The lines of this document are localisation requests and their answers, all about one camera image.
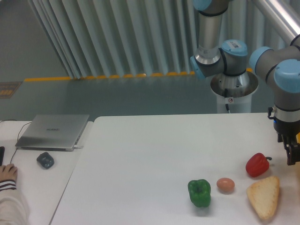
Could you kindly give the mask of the person's hand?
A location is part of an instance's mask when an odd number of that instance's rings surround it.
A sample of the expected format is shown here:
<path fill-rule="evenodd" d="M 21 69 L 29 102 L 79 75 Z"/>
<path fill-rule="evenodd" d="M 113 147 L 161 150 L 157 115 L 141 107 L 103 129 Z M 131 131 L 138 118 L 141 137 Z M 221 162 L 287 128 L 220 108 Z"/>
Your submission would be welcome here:
<path fill-rule="evenodd" d="M 18 168 L 14 164 L 0 166 L 0 181 L 12 180 L 16 181 L 18 175 Z"/>

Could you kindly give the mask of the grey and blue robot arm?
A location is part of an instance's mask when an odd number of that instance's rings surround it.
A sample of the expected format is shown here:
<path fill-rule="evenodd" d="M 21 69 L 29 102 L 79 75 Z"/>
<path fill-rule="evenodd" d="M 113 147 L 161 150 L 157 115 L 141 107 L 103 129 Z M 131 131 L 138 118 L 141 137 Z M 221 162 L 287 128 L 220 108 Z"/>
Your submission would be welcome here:
<path fill-rule="evenodd" d="M 226 40 L 218 44 L 222 15 L 227 0 L 195 0 L 200 14 L 198 49 L 191 57 L 191 65 L 198 78 L 212 76 L 211 89 L 223 101 L 227 110 L 229 99 L 243 98 L 257 89 L 262 79 L 274 93 L 274 105 L 268 109 L 278 142 L 284 145 L 287 164 L 300 160 L 300 16 L 280 0 L 256 0 L 256 7 L 269 19 L 286 48 L 273 50 L 260 47 L 248 55 L 247 46 L 240 40 Z"/>

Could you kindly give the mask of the striped cream sleeve forearm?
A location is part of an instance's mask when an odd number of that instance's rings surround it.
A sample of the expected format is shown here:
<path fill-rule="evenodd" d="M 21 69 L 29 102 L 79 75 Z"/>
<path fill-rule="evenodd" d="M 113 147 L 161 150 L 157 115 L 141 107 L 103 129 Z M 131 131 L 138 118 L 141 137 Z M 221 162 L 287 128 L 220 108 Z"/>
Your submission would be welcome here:
<path fill-rule="evenodd" d="M 30 210 L 14 180 L 0 182 L 0 224 L 28 225 Z"/>

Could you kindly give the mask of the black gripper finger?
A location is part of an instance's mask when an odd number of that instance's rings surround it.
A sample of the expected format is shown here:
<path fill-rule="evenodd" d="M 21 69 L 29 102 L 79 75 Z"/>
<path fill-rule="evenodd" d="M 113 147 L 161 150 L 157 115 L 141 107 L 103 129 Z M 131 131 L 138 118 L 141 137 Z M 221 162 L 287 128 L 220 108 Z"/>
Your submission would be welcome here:
<path fill-rule="evenodd" d="M 300 144 L 295 136 L 283 135 L 282 141 L 287 155 L 287 165 L 295 165 L 300 161 Z"/>

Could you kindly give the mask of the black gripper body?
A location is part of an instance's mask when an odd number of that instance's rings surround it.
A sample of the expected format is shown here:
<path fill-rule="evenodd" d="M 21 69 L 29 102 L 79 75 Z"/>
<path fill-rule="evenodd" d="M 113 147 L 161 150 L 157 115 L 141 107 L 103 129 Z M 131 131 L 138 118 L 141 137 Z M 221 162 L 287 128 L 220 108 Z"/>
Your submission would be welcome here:
<path fill-rule="evenodd" d="M 268 108 L 268 118 L 282 139 L 297 141 L 300 132 L 300 111 L 285 111 L 276 106 Z"/>

